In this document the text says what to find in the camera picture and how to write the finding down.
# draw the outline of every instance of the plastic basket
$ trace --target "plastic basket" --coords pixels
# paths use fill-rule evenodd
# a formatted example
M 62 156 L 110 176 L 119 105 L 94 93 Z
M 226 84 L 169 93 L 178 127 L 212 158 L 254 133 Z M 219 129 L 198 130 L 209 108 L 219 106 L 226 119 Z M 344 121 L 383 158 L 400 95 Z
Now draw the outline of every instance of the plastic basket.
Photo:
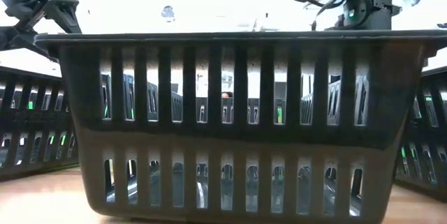
M 397 163 L 396 181 L 447 202 L 447 69 L 424 73 Z
M 379 223 L 422 64 L 446 39 L 442 31 L 331 31 L 41 35 L 36 43 L 60 60 L 87 199 L 98 213 L 201 223 Z M 229 52 L 235 96 L 222 99 L 221 57 Z M 194 106 L 196 64 L 203 57 L 206 123 L 198 122 Z M 249 57 L 261 65 L 257 124 L 248 123 Z M 147 110 L 153 58 L 157 121 Z M 181 121 L 173 120 L 180 99 L 170 83 L 171 60 L 178 58 Z M 281 58 L 287 64 L 286 112 L 285 122 L 275 124 L 274 63 Z M 104 66 L 112 73 L 107 119 L 99 91 Z M 133 119 L 125 115 L 124 67 L 135 74 Z M 314 84 L 307 124 L 300 93 L 302 74 L 309 72 Z M 342 76 L 336 124 L 328 123 L 329 72 Z M 367 90 L 361 124 L 355 120 L 356 83 Z M 224 106 L 232 123 L 223 122 Z M 361 189 L 353 190 L 359 175 Z
M 78 163 L 61 78 L 0 67 L 0 179 Z

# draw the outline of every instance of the table surface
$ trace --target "table surface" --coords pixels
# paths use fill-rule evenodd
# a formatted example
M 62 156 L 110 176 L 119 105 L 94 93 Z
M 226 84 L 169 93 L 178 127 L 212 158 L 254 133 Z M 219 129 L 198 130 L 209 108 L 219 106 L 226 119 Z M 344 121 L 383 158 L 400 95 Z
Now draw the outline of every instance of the table surface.
M 93 212 L 87 204 L 80 169 L 73 168 L 0 183 L 0 223 L 142 222 Z M 447 204 L 394 186 L 383 223 L 447 224 Z

